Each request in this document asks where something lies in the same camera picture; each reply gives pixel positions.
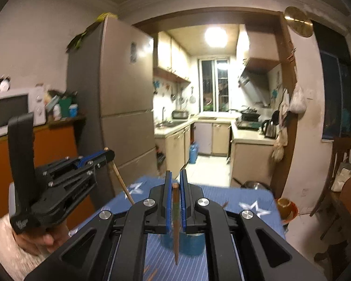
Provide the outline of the person left hand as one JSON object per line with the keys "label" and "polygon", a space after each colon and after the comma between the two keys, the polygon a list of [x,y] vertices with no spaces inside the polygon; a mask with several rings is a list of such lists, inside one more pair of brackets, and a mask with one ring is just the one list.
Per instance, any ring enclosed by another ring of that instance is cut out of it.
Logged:
{"label": "person left hand", "polygon": [[17,245],[27,253],[38,256],[44,251],[53,253],[69,239],[67,221],[51,228],[33,228],[29,232],[12,232]]}

